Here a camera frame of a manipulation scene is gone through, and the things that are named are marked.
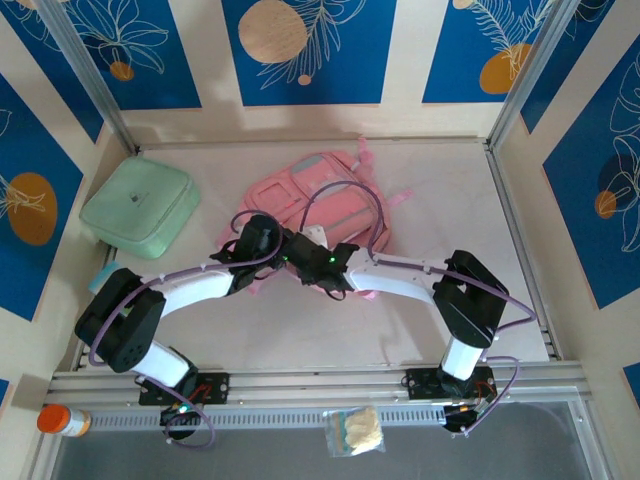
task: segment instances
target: plastic bottle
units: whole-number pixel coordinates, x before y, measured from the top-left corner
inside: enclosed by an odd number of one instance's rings
[[[47,405],[38,416],[38,430],[42,433],[80,437],[87,433],[90,426],[89,412],[64,405]]]

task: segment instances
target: mint green pouch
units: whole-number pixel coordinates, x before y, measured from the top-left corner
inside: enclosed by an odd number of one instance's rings
[[[80,219],[109,245],[153,259],[171,245],[199,202],[187,173],[130,157],[87,202]]]

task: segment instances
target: table surface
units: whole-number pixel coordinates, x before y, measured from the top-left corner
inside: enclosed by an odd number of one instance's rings
[[[382,192],[410,188],[392,208],[392,251],[441,264],[455,249],[476,255],[511,294],[531,304],[509,229],[480,143],[372,141]],[[217,251],[216,238],[247,187],[317,151],[357,151],[353,142],[245,143],[148,150],[144,156],[193,176],[201,204],[167,252],[148,261],[118,252],[139,274],[199,265]],[[522,318],[507,306],[502,323]],[[257,295],[190,305],[163,319],[156,340],[200,368],[357,367],[438,363],[449,333],[437,309],[381,294],[335,302],[287,274],[269,279]],[[531,324],[506,332],[490,351],[522,360],[548,360],[542,334]]]

